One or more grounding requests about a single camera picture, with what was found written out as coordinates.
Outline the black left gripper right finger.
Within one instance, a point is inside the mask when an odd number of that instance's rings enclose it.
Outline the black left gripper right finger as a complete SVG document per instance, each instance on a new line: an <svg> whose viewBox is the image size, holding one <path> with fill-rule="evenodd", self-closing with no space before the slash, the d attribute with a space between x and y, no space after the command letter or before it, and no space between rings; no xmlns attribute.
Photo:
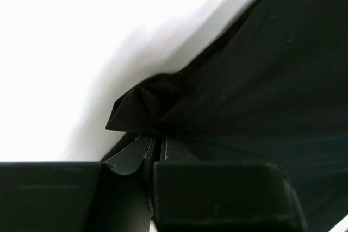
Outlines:
<svg viewBox="0 0 348 232"><path fill-rule="evenodd" d="M307 231L289 177L267 162L201 161L161 142L153 165L158 231Z"/></svg>

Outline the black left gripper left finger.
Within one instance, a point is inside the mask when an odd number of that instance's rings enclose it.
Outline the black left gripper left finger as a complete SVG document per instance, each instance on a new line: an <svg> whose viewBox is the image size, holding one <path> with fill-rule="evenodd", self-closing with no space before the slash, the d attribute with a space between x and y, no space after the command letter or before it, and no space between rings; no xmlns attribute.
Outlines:
<svg viewBox="0 0 348 232"><path fill-rule="evenodd" d="M156 141L123 139L105 162L1 164L1 231L148 231L143 187Z"/></svg>

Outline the black trousers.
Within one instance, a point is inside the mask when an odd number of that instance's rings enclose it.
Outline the black trousers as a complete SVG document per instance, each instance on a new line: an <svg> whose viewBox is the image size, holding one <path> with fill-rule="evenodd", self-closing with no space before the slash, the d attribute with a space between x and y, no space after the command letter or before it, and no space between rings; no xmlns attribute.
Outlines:
<svg viewBox="0 0 348 232"><path fill-rule="evenodd" d="M106 129L280 165L310 231L329 231L347 215L347 0L257 0L187 67L121 96Z"/></svg>

